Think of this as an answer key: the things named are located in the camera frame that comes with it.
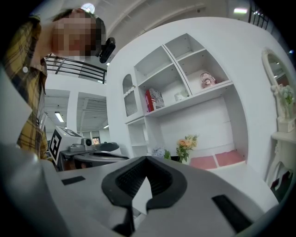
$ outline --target red book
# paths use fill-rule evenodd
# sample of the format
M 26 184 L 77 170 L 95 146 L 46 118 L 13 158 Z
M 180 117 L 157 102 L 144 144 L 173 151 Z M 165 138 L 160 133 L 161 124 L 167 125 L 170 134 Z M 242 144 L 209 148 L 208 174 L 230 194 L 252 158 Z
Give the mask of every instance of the red book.
M 148 107 L 148 112 L 153 111 L 154 108 L 153 108 L 151 94 L 150 94 L 149 90 L 147 90 L 146 93 L 145 93 L 145 99 L 146 99 L 146 104 L 147 104 L 147 107 Z

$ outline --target pink cushion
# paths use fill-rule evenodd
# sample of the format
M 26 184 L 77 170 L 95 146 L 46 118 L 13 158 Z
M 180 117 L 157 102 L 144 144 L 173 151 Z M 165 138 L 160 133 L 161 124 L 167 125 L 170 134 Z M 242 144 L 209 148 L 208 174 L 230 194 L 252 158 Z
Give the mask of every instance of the pink cushion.
M 201 169 L 217 168 L 215 160 L 212 156 L 192 158 L 190 166 Z
M 245 160 L 236 150 L 216 154 L 216 158 L 219 166 L 232 165 Z

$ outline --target book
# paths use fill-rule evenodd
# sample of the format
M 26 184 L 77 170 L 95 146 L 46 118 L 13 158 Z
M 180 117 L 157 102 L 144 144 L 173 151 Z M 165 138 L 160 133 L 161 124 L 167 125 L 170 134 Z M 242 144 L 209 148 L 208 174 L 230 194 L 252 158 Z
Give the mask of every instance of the book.
M 150 88 L 145 92 L 146 104 L 148 112 L 154 111 L 165 106 L 161 93 L 153 88 Z

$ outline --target plaid shirt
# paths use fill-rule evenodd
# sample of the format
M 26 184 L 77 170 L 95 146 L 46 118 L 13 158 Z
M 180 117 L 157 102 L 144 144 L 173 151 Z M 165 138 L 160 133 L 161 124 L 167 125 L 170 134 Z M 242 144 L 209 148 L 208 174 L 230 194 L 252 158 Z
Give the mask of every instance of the plaid shirt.
M 32 108 L 18 138 L 18 145 L 34 152 L 39 158 L 46 158 L 46 133 L 38 126 L 44 110 L 46 62 L 31 65 L 36 43 L 41 33 L 40 18 L 30 16 L 13 36 L 2 63 L 12 84 Z

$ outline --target white ceiling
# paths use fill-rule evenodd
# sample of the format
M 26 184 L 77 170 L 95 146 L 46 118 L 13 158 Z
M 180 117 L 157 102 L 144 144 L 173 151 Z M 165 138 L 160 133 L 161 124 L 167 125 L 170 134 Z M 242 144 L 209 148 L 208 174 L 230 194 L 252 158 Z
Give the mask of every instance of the white ceiling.
M 61 9 L 78 8 L 84 3 L 95 6 L 94 13 L 105 22 L 107 37 L 116 40 L 109 62 L 130 41 L 160 25 L 205 16 L 247 21 L 249 15 L 233 14 L 236 7 L 248 9 L 248 0 L 50 0 L 38 12 L 47 20 Z
M 55 126 L 67 126 L 69 91 L 46 90 L 44 111 L 47 113 L 46 131 L 53 132 Z M 64 123 L 61 123 L 55 112 L 60 112 Z M 108 124 L 107 106 L 104 97 L 79 93 L 77 103 L 77 131 L 97 131 Z

